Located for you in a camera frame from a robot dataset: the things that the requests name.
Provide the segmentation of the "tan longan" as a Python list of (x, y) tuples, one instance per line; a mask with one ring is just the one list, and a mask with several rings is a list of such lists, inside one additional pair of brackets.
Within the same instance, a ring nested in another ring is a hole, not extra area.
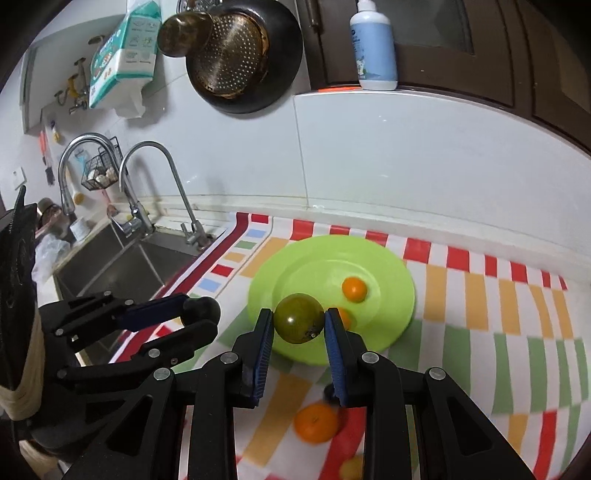
[(363, 455), (356, 455), (346, 459), (339, 467), (339, 479), (362, 480), (363, 479)]

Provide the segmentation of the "green tomato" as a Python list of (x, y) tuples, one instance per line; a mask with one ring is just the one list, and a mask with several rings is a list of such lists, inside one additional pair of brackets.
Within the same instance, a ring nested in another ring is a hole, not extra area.
[(325, 328), (325, 310), (311, 295), (294, 293), (283, 298), (273, 313), (276, 333), (290, 344), (314, 340)]

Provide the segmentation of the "large orange back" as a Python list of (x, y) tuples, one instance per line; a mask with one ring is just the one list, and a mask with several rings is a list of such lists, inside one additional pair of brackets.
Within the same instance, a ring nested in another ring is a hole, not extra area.
[(315, 402), (294, 416), (294, 432), (309, 444), (322, 444), (335, 437), (341, 428), (339, 409), (327, 402)]

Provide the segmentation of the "dark plum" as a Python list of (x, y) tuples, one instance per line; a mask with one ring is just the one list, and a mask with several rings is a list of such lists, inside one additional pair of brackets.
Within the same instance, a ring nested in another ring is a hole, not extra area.
[(339, 406), (339, 398), (335, 395), (335, 387), (332, 383), (325, 386), (324, 391), (322, 391), (322, 398), (329, 405)]

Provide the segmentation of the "stainless steel sink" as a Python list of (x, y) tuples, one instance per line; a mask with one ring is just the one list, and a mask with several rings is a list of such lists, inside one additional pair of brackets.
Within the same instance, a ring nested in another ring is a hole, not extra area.
[(54, 273), (62, 300), (111, 292), (115, 297), (143, 303), (177, 278), (202, 253), (169, 229), (126, 238), (108, 224), (76, 247)]

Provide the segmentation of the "clear plastic bag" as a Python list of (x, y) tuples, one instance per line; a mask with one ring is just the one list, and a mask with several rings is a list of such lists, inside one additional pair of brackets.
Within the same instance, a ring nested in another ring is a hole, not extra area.
[(35, 249), (35, 264), (32, 279), (44, 284), (51, 276), (54, 267), (70, 252), (70, 244), (53, 234), (44, 236)]

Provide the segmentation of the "white cup by sink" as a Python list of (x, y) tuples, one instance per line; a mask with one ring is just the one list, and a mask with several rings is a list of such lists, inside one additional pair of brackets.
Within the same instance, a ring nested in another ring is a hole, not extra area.
[(84, 218), (77, 218), (69, 228), (76, 242), (82, 242), (91, 233), (91, 227)]

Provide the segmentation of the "large chrome faucet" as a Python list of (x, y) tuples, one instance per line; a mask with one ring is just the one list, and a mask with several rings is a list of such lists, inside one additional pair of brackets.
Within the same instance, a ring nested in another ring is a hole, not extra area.
[(121, 150), (115, 137), (107, 138), (105, 135), (95, 132), (81, 134), (71, 140), (62, 152), (58, 163), (58, 184), (60, 190), (61, 208), (67, 215), (71, 216), (75, 210), (75, 204), (66, 184), (66, 167), (69, 158), (77, 149), (84, 144), (94, 144), (98, 147), (98, 153), (84, 162), (81, 185), (88, 191), (106, 190), (122, 181), (120, 189), (126, 196), (131, 213), (131, 219), (125, 223), (114, 225), (124, 234), (130, 237), (134, 233), (141, 232), (149, 235), (154, 231), (145, 208), (133, 192), (131, 184), (127, 179), (127, 170), (119, 167), (122, 164)]

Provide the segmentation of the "colourful striped table mat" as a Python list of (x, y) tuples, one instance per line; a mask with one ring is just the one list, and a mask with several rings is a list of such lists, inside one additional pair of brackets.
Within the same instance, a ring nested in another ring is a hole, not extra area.
[[(296, 240), (346, 227), (238, 213), (211, 254), (176, 267), (153, 297), (211, 296), (221, 305), (217, 339), (186, 362), (192, 370), (249, 329), (247, 290), (270, 256)], [(363, 237), (406, 263), (416, 287), (408, 329), (388, 349), (398, 366), (446, 370), (494, 422), (539, 479), (558, 478), (590, 432), (590, 288), (518, 262), (377, 231)], [(335, 479), (361, 453), (365, 415), (346, 414), (329, 442), (304, 443), (294, 415), (321, 399), (331, 374), (273, 355), (263, 401), (235, 413), (242, 479)]]

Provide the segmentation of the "green plate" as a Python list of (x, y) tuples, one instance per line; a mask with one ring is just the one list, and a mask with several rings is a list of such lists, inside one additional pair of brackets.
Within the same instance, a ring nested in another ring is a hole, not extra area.
[(294, 241), (274, 253), (253, 276), (247, 294), (252, 323), (290, 294), (307, 294), (325, 310), (338, 307), (370, 350), (382, 352), (409, 326), (415, 285), (392, 251), (356, 236), (325, 235)]

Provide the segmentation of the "teal tissue box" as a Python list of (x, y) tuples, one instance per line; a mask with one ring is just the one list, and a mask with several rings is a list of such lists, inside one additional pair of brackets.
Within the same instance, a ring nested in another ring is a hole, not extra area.
[(158, 1), (127, 3), (125, 16), (90, 64), (92, 109), (112, 109), (124, 119), (143, 116), (142, 89), (153, 79), (161, 23)]

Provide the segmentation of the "black frying pan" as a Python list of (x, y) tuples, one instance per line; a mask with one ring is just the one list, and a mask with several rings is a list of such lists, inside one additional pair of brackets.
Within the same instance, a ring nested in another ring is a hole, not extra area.
[(185, 59), (193, 89), (233, 115), (252, 114), (279, 100), (303, 56), (296, 16), (279, 1), (225, 1), (209, 15), (209, 39)]

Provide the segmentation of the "small brass saucepan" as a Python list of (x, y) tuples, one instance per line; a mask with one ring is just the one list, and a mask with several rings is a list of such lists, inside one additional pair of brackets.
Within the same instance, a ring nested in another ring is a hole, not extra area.
[(170, 16), (160, 26), (157, 46), (168, 57), (186, 57), (204, 48), (211, 38), (213, 20), (204, 12), (184, 11)]

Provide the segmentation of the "blue white soap bottle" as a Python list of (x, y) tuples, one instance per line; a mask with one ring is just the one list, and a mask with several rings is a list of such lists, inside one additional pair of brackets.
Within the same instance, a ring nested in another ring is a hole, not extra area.
[(358, 1), (356, 8), (349, 29), (360, 85), (363, 90), (394, 91), (399, 78), (391, 22), (374, 1)]

